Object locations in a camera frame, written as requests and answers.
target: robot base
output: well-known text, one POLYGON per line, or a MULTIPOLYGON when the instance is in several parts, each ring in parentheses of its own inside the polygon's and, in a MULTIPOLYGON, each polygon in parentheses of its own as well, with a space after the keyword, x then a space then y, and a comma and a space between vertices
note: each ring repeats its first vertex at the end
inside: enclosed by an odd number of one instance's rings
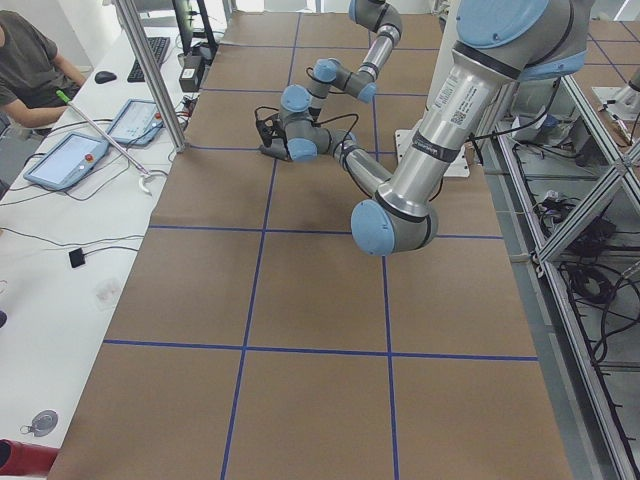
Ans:
MULTIPOLYGON (((402 161, 402 157, 407 151, 407 148, 409 148, 411 139, 413 138, 413 134, 415 133, 419 124, 420 122, 416 123, 416 125, 411 130, 396 130, 396 159, 398 160, 398 163, 402 161)), ((465 148, 462 147, 455 161, 449 166, 446 173, 444 174, 445 177, 466 178, 471 174, 464 153, 465 148)))
MULTIPOLYGON (((620 87, 591 87, 593 93, 595 93, 596 97, 602 105, 605 105, 608 101, 613 100, 615 96, 620 93, 620 87)), ((634 93, 637 99, 632 102, 631 106, 627 106, 624 103, 616 102, 607 105, 607 112, 609 114, 617 115, 620 120, 625 122, 634 122, 638 116, 638 112, 640 112, 640 93, 633 92, 633 90, 629 89, 631 93, 634 93)))

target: white mounting plate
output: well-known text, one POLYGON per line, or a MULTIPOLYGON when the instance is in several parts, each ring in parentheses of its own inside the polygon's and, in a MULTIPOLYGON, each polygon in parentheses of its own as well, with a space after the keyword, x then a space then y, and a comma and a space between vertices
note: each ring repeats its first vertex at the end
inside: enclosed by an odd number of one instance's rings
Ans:
MULTIPOLYGON (((398 160, 398 164, 402 161, 402 157, 404 153, 409 148, 411 138, 413 137, 413 130, 396 130, 396 157, 398 160)), ((469 170, 469 166, 467 165, 467 159, 464 156, 465 148, 462 147, 460 149, 460 153, 454 160, 454 162, 449 166, 447 171, 445 172, 445 177, 462 177, 466 178, 471 175, 469 170)))
MULTIPOLYGON (((620 87, 591 87, 593 93, 595 93, 596 97, 601 104, 606 104, 607 101, 613 99, 615 95, 620 91, 620 87)), ((638 112, 633 113, 629 112, 626 109, 620 108, 615 103, 611 105, 607 105, 607 111, 610 114, 615 114, 620 118, 620 120, 624 122, 634 122, 636 117, 638 116, 638 112)))

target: tablet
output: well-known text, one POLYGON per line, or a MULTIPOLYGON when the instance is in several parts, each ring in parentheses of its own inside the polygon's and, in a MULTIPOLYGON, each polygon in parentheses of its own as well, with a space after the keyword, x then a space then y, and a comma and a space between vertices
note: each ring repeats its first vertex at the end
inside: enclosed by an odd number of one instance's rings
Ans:
POLYGON ((107 133, 123 147, 147 145, 162 127, 158 107, 151 100, 128 100, 107 133))
POLYGON ((109 149, 106 140, 70 133, 25 174, 25 180, 50 190, 65 190, 82 180, 109 149))

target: person's arm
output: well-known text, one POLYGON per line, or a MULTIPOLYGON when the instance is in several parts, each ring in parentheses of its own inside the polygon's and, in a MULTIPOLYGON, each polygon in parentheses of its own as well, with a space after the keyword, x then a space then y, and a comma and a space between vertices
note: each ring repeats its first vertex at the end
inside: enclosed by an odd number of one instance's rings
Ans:
POLYGON ((71 63, 69 60, 67 60, 66 58, 64 58, 62 55, 60 55, 59 53, 56 54, 56 56, 53 58, 53 64, 58 67, 60 70, 62 70, 62 72, 69 77, 71 80, 73 80, 75 83, 77 83, 79 86, 84 85, 85 82, 85 78, 84 75, 82 75, 82 73, 80 73, 80 70, 78 70, 75 65, 73 63, 71 63))
POLYGON ((29 108, 20 99, 0 107, 7 115, 26 128, 38 128, 56 122, 67 107, 29 108))

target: industrial robot arm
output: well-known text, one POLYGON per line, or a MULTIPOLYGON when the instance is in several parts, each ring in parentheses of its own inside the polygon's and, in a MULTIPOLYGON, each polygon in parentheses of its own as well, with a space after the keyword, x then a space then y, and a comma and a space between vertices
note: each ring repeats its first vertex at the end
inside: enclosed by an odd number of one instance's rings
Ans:
POLYGON ((350 87, 350 76, 344 77, 339 62, 329 59, 316 64, 309 88, 287 87, 280 111, 272 119, 283 134, 280 155, 275 156, 308 161, 328 153, 338 160, 371 196, 355 207, 351 217, 353 237, 363 251, 389 255, 421 248, 437 231, 437 216, 428 199, 497 90, 514 81, 555 78, 579 70, 586 56, 592 4, 593 0, 461 0, 456 18, 459 41, 452 49, 454 66, 392 174, 352 135, 316 123, 331 85, 371 101, 375 94, 371 85, 401 36, 393 7, 384 1, 352 0, 351 19, 378 32, 354 74, 361 81, 350 87), (387 15, 394 21, 386 24, 387 15))

